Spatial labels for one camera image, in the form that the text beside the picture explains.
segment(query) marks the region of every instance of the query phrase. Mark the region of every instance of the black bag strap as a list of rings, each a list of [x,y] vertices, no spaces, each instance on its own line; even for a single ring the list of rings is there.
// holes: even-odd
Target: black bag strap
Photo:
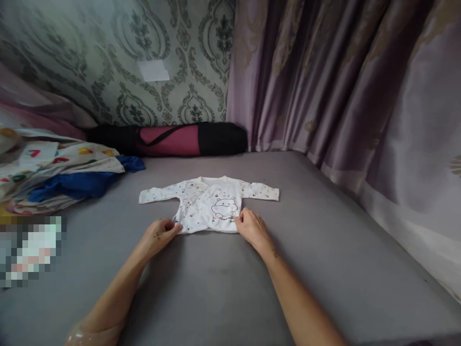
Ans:
[[[179,129],[182,129],[183,127],[186,127],[186,126],[191,126],[191,125],[198,125],[198,124],[182,124],[182,125],[178,125],[178,126],[175,126],[173,128],[171,128],[170,130],[167,130],[165,131],[164,133],[162,133],[161,135],[158,135],[158,137],[156,139],[154,139],[152,142],[150,143],[145,143],[143,141],[143,139],[141,138],[141,129],[142,127],[138,127],[136,129],[136,139],[142,144],[142,145],[145,145],[147,147],[151,147],[151,146],[154,146],[155,144],[158,144],[160,143],[162,140],[164,140],[165,138],[167,138],[169,135],[171,135],[173,132],[175,131],[178,131]]]

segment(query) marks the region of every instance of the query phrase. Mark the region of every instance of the wrist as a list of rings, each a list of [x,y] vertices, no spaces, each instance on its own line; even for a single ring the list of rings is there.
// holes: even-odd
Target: wrist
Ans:
[[[265,244],[255,247],[255,249],[264,261],[279,257],[279,254],[277,253],[273,244]]]
[[[152,256],[150,256],[147,251],[142,249],[142,247],[137,246],[134,248],[133,252],[131,253],[130,258],[133,264],[144,267],[149,262],[149,260],[152,258]]]

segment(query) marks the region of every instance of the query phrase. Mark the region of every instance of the gray bed sheet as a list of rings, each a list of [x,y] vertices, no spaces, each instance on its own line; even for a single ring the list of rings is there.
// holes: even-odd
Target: gray bed sheet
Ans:
[[[51,272],[0,294],[5,345],[61,345],[150,223],[178,200],[139,205],[141,190],[223,175],[280,189],[244,199],[351,345],[461,332],[461,308],[382,228],[296,152],[146,159],[101,199],[61,212],[67,240]],[[292,345],[264,263],[238,234],[179,235],[149,264],[121,345]]]

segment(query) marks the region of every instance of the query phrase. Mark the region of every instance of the wallpaper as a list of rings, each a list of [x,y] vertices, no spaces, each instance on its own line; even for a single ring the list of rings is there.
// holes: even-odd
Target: wallpaper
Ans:
[[[0,0],[0,59],[99,123],[226,120],[235,0]],[[163,59],[165,82],[137,61]]]

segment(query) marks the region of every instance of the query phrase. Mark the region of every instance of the yoga mat bag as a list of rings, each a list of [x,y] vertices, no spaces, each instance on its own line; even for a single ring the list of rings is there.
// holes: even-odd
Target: yoga mat bag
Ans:
[[[216,156],[243,153],[246,131],[232,123],[164,127],[100,125],[87,131],[89,142],[135,156]]]

